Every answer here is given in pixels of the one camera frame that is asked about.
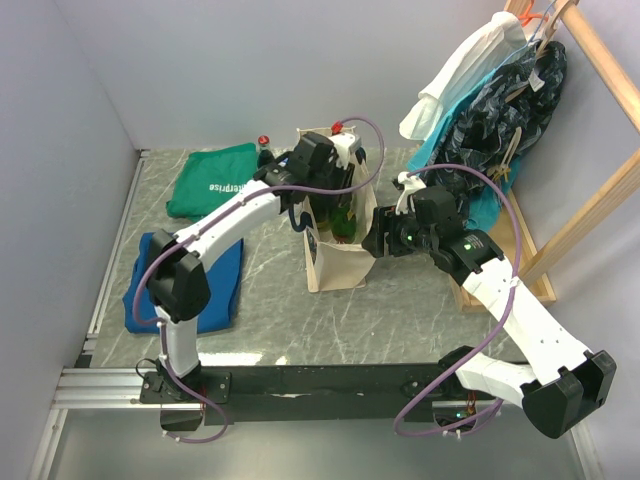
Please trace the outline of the red cap cola bottle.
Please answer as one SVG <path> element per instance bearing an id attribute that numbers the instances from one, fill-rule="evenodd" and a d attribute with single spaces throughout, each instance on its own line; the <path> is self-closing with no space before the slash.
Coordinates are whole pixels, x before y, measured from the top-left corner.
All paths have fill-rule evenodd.
<path id="1" fill-rule="evenodd" d="M 258 138 L 258 147 L 257 168 L 260 169 L 273 163 L 275 156 L 271 150 L 270 139 L 267 135 L 261 135 Z"/>

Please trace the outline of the beige canvas tote bag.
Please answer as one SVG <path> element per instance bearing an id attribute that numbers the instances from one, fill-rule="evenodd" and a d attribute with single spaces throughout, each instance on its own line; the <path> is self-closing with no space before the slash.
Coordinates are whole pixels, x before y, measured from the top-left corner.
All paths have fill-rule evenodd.
<path id="1" fill-rule="evenodd" d="M 330 137 L 329 127 L 298 129 L 298 137 L 315 132 Z M 360 188 L 339 199 L 332 200 L 331 216 L 334 210 L 350 205 L 357 217 L 357 233 L 353 243 L 342 244 L 334 240 L 331 229 L 319 232 L 309 203 L 309 197 L 300 207 L 299 220 L 305 226 L 304 250 L 307 274 L 307 286 L 311 292 L 324 292 L 358 288 L 365 285 L 365 277 L 375 263 L 374 258 L 362 248 L 361 243 L 369 231 L 373 220 L 373 210 L 377 206 L 373 182 L 366 165 L 366 153 L 361 147 L 350 161 L 354 166 L 351 183 Z"/>

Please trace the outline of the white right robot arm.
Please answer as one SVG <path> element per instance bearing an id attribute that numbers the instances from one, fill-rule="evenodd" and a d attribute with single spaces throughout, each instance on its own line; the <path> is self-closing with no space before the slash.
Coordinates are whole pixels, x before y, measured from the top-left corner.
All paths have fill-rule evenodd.
<path id="1" fill-rule="evenodd" d="M 476 390 L 506 400 L 553 439 L 605 403 L 617 370 L 613 357 L 592 352 L 553 318 L 490 236 L 464 228 L 445 188 L 408 187 L 396 205 L 375 208 L 362 246 L 375 258 L 428 254 L 502 323 L 524 354 L 526 364 L 516 365 L 457 349 L 451 360 L 466 362 L 438 374 L 447 397 Z"/>

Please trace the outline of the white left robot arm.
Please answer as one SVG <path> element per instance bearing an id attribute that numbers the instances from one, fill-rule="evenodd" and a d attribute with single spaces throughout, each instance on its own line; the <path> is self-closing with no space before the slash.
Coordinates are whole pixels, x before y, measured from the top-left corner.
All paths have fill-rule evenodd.
<path id="1" fill-rule="evenodd" d="M 351 184 L 360 146 L 354 133 L 308 132 L 204 219 L 174 234 L 153 234 L 146 288 L 161 319 L 158 371 L 173 399 L 186 402 L 199 392 L 197 319 L 211 298 L 209 269 L 246 234 L 312 194 L 337 199 Z"/>

